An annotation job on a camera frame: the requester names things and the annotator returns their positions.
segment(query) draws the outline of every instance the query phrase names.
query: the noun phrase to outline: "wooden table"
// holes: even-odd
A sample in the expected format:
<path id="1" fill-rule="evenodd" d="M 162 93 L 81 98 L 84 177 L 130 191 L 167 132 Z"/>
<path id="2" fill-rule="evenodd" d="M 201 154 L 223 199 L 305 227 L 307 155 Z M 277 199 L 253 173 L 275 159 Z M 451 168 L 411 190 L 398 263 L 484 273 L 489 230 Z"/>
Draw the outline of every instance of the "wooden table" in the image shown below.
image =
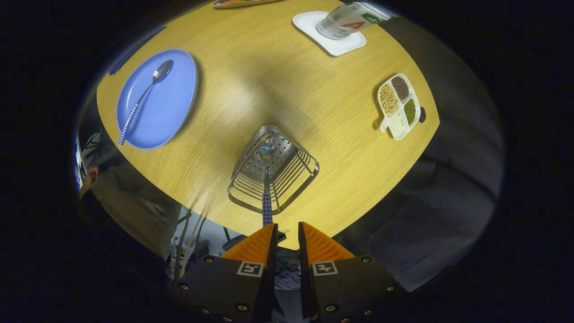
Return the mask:
<path id="1" fill-rule="evenodd" d="M 274 216 L 287 234 L 280 245 L 297 249 L 297 223 L 329 236 L 379 202 L 407 173 L 438 125 L 431 91 L 409 54 L 377 26 L 361 32 L 367 44 L 330 56 L 292 22 L 299 13 L 331 11 L 336 0 L 279 1 L 219 10 L 205 5 L 167 24 L 114 75 L 98 85 L 98 109 L 114 142 L 119 137 L 119 93 L 146 59 L 169 49 L 198 62 L 199 92 L 193 112 L 165 145 L 118 149 L 162 191 L 234 231 L 261 228 L 261 215 L 226 196 L 239 155 L 263 124 L 277 125 L 320 164 L 317 178 Z M 417 91 L 426 121 L 401 141 L 382 133 L 378 87 L 396 73 Z"/>

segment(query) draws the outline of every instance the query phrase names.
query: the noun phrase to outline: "checkered handle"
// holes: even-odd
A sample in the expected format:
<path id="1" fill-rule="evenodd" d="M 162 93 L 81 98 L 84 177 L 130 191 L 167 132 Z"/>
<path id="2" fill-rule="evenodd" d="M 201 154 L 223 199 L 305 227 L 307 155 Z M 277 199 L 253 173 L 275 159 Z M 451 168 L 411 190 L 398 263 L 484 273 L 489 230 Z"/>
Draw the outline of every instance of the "checkered handle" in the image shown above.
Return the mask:
<path id="1" fill-rule="evenodd" d="M 138 110 L 139 102 L 134 105 L 130 115 L 127 117 L 126 123 L 123 125 L 122 132 L 119 134 L 118 145 L 123 145 L 126 141 L 127 131 L 130 129 L 131 122 L 134 120 L 135 112 Z"/>
<path id="2" fill-rule="evenodd" d="M 263 194 L 263 226 L 273 223 L 273 215 L 271 215 L 271 195 Z"/>

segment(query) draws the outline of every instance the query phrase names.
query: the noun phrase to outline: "utensil holder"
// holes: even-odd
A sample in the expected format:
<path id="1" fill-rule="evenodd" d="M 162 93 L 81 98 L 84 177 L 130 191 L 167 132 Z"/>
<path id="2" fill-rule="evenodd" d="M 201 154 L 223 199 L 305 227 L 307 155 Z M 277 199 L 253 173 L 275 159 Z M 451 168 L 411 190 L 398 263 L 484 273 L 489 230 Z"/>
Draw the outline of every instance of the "utensil holder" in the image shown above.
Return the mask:
<path id="1" fill-rule="evenodd" d="M 285 210 L 319 173 L 319 162 L 297 141 L 274 125 L 255 134 L 239 157 L 227 189 L 229 199 L 259 214 L 263 212 L 265 161 L 259 155 L 261 143 L 272 138 L 273 158 L 267 167 L 270 177 L 272 215 Z"/>

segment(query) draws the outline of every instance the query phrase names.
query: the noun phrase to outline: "metal spoon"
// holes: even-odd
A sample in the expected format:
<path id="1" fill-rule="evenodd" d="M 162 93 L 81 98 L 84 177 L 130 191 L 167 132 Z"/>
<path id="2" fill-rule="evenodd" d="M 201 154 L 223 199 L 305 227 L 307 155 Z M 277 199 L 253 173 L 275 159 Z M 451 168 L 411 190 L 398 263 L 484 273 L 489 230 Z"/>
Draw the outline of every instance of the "metal spoon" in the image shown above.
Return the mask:
<path id="1" fill-rule="evenodd" d="M 130 129 L 131 122 L 135 117 L 135 112 L 138 110 L 139 103 L 144 98 L 144 95 L 148 92 L 150 88 L 152 88 L 154 84 L 160 83 L 165 79 L 166 76 L 168 76 L 169 71 L 172 70 L 172 66 L 173 66 L 173 60 L 168 59 L 167 61 L 163 62 L 156 69 L 155 72 L 153 72 L 152 83 L 148 86 L 147 89 L 145 89 L 142 96 L 139 98 L 138 102 L 134 105 L 133 109 L 131 110 L 130 115 L 127 117 L 126 123 L 123 125 L 122 132 L 120 132 L 119 134 L 118 145 L 121 146 L 123 145 L 124 141 L 126 141 L 127 131 Z"/>
<path id="2" fill-rule="evenodd" d="M 269 162 L 273 158 L 273 152 L 275 148 L 272 146 L 273 138 L 264 139 L 264 141 L 259 146 L 259 155 L 265 161 L 265 180 L 263 181 L 263 226 L 273 222 L 273 216 L 271 214 L 271 189 L 270 182 L 271 178 L 269 176 Z"/>

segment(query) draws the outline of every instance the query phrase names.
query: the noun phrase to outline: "gray pants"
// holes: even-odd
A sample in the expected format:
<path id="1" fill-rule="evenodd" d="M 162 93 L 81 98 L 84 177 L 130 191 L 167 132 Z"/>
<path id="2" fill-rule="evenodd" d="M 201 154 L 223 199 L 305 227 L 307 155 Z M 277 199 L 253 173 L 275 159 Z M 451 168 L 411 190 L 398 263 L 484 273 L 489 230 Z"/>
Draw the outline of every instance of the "gray pants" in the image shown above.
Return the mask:
<path id="1" fill-rule="evenodd" d="M 129 163 L 102 172 L 91 190 L 124 231 L 162 259 L 168 257 L 181 204 Z"/>

